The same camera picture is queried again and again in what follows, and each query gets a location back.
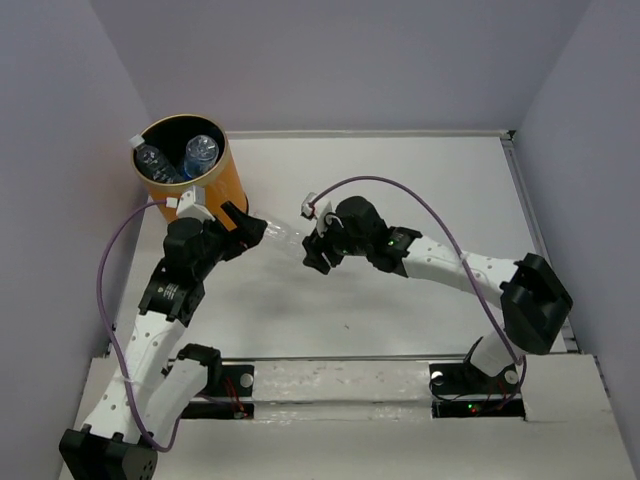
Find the clear bottle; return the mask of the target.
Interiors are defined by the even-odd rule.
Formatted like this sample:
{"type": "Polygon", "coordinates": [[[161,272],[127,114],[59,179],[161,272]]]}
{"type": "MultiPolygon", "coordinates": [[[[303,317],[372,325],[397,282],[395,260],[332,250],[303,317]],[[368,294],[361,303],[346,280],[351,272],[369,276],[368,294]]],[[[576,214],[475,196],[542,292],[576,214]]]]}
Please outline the clear bottle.
{"type": "Polygon", "coordinates": [[[147,144],[141,135],[133,136],[129,143],[133,148],[134,163],[145,178],[161,184],[183,182],[168,158],[157,147],[147,144]]]}
{"type": "Polygon", "coordinates": [[[302,264],[306,252],[303,247],[305,235],[288,224],[267,220],[267,226],[260,247],[275,253],[290,262],[302,264]]]}

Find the blue label plastic bottle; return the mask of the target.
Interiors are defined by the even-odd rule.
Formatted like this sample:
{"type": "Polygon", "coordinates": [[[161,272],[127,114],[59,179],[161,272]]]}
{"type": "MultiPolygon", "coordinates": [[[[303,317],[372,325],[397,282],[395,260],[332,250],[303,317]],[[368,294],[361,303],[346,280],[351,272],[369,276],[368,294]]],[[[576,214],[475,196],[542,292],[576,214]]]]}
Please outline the blue label plastic bottle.
{"type": "Polygon", "coordinates": [[[197,135],[186,144],[183,171],[188,179],[206,174],[217,162],[218,143],[208,135],[197,135]]]}

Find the clear bottle front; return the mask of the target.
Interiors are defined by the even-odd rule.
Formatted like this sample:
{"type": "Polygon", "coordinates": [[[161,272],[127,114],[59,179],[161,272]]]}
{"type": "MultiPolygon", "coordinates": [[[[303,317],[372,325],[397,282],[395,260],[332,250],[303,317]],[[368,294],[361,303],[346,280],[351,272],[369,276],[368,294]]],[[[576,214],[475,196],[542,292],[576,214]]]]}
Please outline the clear bottle front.
{"type": "Polygon", "coordinates": [[[147,144],[141,135],[133,136],[129,143],[133,148],[134,163],[145,178],[161,184],[183,182],[168,158],[157,147],[147,144]]]}

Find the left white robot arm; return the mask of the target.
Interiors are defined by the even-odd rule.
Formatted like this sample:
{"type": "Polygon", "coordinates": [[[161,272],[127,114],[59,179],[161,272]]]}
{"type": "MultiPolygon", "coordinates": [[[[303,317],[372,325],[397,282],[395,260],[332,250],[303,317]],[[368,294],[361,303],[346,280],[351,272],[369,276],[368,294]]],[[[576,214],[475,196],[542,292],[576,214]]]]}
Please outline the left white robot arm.
{"type": "Polygon", "coordinates": [[[223,203],[226,227],[206,207],[177,203],[163,256],[138,306],[127,346],[112,343],[118,365],[78,430],[63,434],[59,451],[75,479],[150,479],[170,451],[183,411],[221,383],[219,350],[188,344],[169,357],[205,295],[204,281],[219,262],[257,246],[266,221],[223,203]]]}

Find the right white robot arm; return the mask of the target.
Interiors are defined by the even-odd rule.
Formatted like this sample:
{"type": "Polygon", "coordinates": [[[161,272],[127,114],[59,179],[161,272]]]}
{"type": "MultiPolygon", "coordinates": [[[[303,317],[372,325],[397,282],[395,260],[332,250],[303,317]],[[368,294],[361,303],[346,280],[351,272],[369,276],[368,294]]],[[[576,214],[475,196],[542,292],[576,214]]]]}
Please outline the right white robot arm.
{"type": "Polygon", "coordinates": [[[315,224],[303,240],[303,263],[322,274],[348,256],[363,257],[382,272],[474,294],[486,311],[500,310],[502,318],[492,331],[433,386],[442,399],[486,394],[516,362],[548,354],[574,305],[550,264],[537,254],[510,260],[457,252],[417,230],[387,225],[361,196],[336,207],[308,196],[301,215],[315,224]]]}

